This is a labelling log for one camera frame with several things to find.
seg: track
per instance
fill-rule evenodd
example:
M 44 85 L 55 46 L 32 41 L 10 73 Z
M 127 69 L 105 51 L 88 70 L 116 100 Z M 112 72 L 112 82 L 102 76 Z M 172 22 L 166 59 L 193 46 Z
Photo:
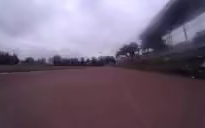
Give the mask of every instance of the track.
M 205 81 L 111 67 L 0 74 L 0 128 L 205 128 Z

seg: cloud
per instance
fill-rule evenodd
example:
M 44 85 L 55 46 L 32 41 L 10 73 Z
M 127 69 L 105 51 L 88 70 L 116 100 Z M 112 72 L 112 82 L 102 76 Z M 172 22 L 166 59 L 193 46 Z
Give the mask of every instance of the cloud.
M 168 0 L 0 0 L 0 50 L 26 56 L 113 55 Z

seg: building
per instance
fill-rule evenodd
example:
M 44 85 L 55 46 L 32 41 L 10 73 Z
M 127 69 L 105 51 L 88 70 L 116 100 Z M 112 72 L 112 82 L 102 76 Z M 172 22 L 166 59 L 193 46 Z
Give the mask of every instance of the building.
M 143 48 L 205 42 L 205 0 L 170 0 L 140 35 Z

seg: treeline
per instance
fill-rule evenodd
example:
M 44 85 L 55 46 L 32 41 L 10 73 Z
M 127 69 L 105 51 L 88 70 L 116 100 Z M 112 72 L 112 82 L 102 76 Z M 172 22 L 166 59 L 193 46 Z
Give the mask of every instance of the treeline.
M 15 65 L 19 63 L 19 58 L 15 54 L 0 51 L 0 65 Z
M 56 66 L 103 66 L 107 64 L 115 64 L 115 58 L 112 56 L 101 56 L 90 58 L 62 58 L 54 56 L 51 58 L 52 63 Z
M 40 65 L 55 65 L 55 66 L 103 66 L 106 64 L 115 64 L 113 56 L 101 56 L 92 58 L 64 58 L 55 55 L 48 60 L 46 58 L 34 59 L 27 57 L 21 60 L 15 54 L 0 51 L 0 65 L 15 65 L 15 64 L 40 64 Z

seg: grass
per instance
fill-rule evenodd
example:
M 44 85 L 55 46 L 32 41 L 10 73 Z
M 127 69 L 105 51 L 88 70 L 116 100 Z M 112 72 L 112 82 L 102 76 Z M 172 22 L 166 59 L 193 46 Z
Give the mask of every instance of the grass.
M 53 65 L 0 65 L 0 73 L 29 72 L 43 70 L 62 70 L 84 68 L 84 66 L 53 66 Z

